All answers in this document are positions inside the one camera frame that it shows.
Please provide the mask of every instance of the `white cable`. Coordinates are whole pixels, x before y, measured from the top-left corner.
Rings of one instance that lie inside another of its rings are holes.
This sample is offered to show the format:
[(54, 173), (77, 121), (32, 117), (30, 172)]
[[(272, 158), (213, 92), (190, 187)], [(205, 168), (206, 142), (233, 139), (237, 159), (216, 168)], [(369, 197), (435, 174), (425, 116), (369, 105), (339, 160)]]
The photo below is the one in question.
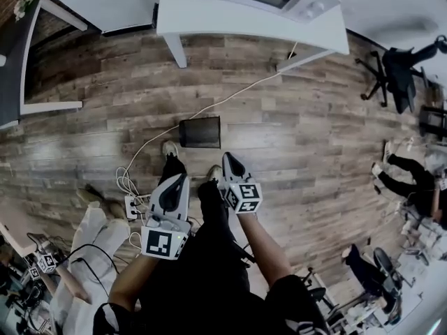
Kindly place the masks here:
[(142, 242), (141, 242), (141, 235), (140, 235), (138, 232), (132, 232), (131, 235), (129, 236), (129, 243), (131, 244), (131, 246), (133, 246), (133, 247), (139, 249), (139, 250), (140, 250), (140, 253), (141, 253), (141, 247), (136, 246), (136, 245), (133, 244), (132, 241), (131, 241), (131, 238), (132, 238), (133, 235), (138, 235), (138, 238), (140, 239), (140, 245), (142, 244)]
[[(288, 56), (287, 59), (290, 59), (290, 58), (292, 57), (292, 54), (294, 53), (297, 44), (298, 44), (298, 42), (295, 42), (295, 44), (293, 45), (293, 49), (292, 49), (292, 51), (291, 51), (291, 53), (289, 54), (289, 56)], [(281, 74), (282, 74), (282, 72), (278, 72), (278, 73), (276, 73), (276, 74), (274, 74), (274, 75), (271, 75), (271, 76), (269, 76), (269, 77), (263, 78), (262, 80), (258, 80), (258, 81), (254, 82), (254, 83), (251, 83), (249, 86), (247, 86), (247, 87), (245, 87), (245, 88), (243, 88), (243, 89), (237, 91), (236, 93), (234, 93), (234, 94), (232, 94), (231, 96), (229, 96), (229, 97), (227, 97), (227, 98), (221, 100), (220, 102), (218, 102), (218, 103), (214, 103), (214, 104), (211, 104), (211, 105), (208, 105), (207, 107), (205, 107), (205, 108), (199, 110), (199, 111), (198, 111), (197, 113), (195, 113), (192, 117), (189, 117), (188, 120), (190, 120), (190, 119), (194, 119), (194, 118), (196, 118), (199, 114), (202, 114), (204, 111), (206, 111), (206, 110), (208, 110), (208, 109), (210, 109), (210, 108), (216, 107), (216, 106), (218, 106), (218, 105), (220, 105), (220, 104), (224, 104), (225, 102), (228, 102), (230, 99), (233, 99), (234, 97), (236, 97), (239, 93), (242, 93), (243, 91), (246, 91), (247, 89), (250, 89), (250, 88), (256, 86), (257, 84), (259, 84), (259, 83), (261, 83), (261, 82), (264, 82), (264, 81), (266, 81), (266, 80), (270, 80), (270, 79), (275, 78), (275, 77), (277, 77), (277, 76), (279, 76), (279, 75), (281, 75)], [(138, 190), (137, 190), (135, 184), (133, 183), (133, 181), (131, 180), (131, 178), (130, 178), (130, 176), (129, 176), (129, 169), (131, 168), (131, 166), (132, 166), (132, 164), (133, 164), (135, 158), (137, 157), (137, 155), (138, 155), (138, 154), (139, 154), (139, 153), (146, 147), (146, 145), (148, 145), (150, 142), (153, 142), (155, 139), (158, 139), (159, 137), (161, 137), (161, 136), (163, 136), (163, 135), (169, 133), (170, 131), (173, 131), (174, 129), (177, 129), (178, 127), (179, 127), (179, 124), (176, 125), (176, 126), (173, 126), (172, 128), (169, 128), (168, 130), (166, 130), (166, 131), (164, 131), (164, 132), (158, 134), (156, 137), (153, 137), (152, 139), (146, 141), (146, 142), (141, 146), (141, 148), (139, 148), (139, 150), (137, 150), (137, 152), (135, 153), (135, 155), (134, 155), (133, 158), (131, 159), (131, 162), (129, 163), (129, 165), (128, 165), (127, 167), (119, 167), (119, 168), (117, 168), (117, 171), (116, 171), (116, 173), (115, 173), (116, 178), (117, 178), (117, 186), (118, 186), (118, 188), (119, 188), (121, 191), (124, 191), (125, 193), (127, 193), (128, 195), (133, 196), (133, 197), (135, 198), (135, 200), (139, 201), (139, 203), (140, 203), (141, 205), (143, 205), (144, 207), (146, 207), (146, 208), (147, 208), (147, 205), (145, 204), (143, 198), (150, 198), (151, 194), (148, 193), (148, 194), (146, 194), (146, 195), (140, 195), (140, 193), (138, 192)], [(124, 170), (124, 172), (123, 172), (122, 175), (119, 175), (119, 171), (120, 171), (120, 170)], [(135, 245), (132, 244), (132, 242), (131, 242), (131, 237), (132, 237), (133, 233), (137, 233), (137, 232), (132, 232), (131, 236), (129, 237), (129, 243), (130, 243), (132, 246), (134, 246), (134, 247), (136, 247), (136, 248), (138, 248), (138, 249), (141, 250), (140, 247), (135, 246)]]

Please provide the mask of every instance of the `black and white marker cube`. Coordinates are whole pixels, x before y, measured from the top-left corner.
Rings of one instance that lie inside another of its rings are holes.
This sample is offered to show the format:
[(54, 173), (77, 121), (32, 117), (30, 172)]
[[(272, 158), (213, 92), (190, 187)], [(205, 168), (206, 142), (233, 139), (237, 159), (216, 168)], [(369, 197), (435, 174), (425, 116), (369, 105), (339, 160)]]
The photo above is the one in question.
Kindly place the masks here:
[(43, 273), (51, 273), (56, 269), (56, 261), (49, 253), (38, 256), (37, 264)]
[(225, 200), (236, 214), (256, 212), (263, 201), (261, 185), (256, 183), (229, 184)]
[(37, 270), (37, 267), (29, 268), (28, 271), (29, 271), (29, 275), (31, 276), (31, 279), (33, 281), (35, 281), (35, 280), (40, 278), (39, 271)]

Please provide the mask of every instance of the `black shirt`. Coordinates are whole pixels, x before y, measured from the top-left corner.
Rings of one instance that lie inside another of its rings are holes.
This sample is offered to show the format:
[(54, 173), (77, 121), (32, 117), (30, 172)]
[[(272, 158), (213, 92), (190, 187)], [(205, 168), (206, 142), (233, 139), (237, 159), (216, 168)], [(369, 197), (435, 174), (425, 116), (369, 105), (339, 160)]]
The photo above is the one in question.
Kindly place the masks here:
[(158, 289), (130, 313), (116, 304), (103, 304), (94, 317), (94, 335), (246, 333), (296, 334), (309, 327), (325, 330), (323, 317), (297, 276), (279, 279), (265, 300), (225, 283), (199, 286), (182, 282)]

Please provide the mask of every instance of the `floor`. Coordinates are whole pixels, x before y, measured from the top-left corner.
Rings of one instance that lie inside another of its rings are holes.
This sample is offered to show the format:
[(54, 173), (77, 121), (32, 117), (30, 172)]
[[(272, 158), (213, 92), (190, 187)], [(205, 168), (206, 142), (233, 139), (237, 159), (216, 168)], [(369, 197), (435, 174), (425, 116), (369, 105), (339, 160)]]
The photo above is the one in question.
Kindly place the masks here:
[[(386, 192), (377, 195), (369, 173), (381, 141), (414, 136), (412, 155), (420, 160), (425, 147), (416, 118), (398, 115), (391, 96), (388, 108), (380, 108), (378, 98), (360, 99), (371, 78), (354, 59), (364, 58), (372, 46), (353, 36), (349, 42), (349, 56), (334, 54), (290, 70), (204, 113), (221, 117), (221, 150), (180, 151), (192, 179), (191, 216), (201, 217), (195, 192), (208, 169), (232, 151), (262, 183), (259, 219), (294, 269), (313, 266), (335, 288), (350, 279), (339, 256), (349, 244), (365, 246), (371, 237), (373, 246), (393, 256), (400, 252), (397, 200)], [(144, 141), (273, 74), (293, 44), (189, 36), (184, 45), (187, 69), (176, 66), (151, 31), (109, 38), (74, 32), (34, 51), (28, 99), (82, 100), (84, 107), (28, 116), (0, 133), (0, 195), (19, 200), (50, 235), (69, 242), (85, 212), (77, 188), (91, 184), (123, 200), (115, 170), (127, 166)], [(423, 101), (425, 90), (417, 85)], [(167, 139), (177, 140), (177, 132), (149, 144), (131, 168), (142, 193), (158, 182), (160, 146)], [(138, 230), (139, 223), (132, 227)], [(135, 254), (128, 242), (118, 252), (126, 259)], [(265, 291), (256, 267), (250, 275), (256, 292)], [(340, 297), (358, 291), (351, 290)]]

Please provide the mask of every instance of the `power strip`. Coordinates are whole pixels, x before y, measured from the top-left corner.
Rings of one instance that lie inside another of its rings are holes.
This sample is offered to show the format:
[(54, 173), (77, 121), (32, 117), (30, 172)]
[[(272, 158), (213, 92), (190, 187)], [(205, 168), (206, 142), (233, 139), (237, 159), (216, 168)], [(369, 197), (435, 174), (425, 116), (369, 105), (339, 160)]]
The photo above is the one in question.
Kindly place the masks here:
[(124, 203), (126, 204), (127, 218), (130, 220), (136, 220), (141, 212), (136, 207), (135, 198), (130, 195), (124, 196)]

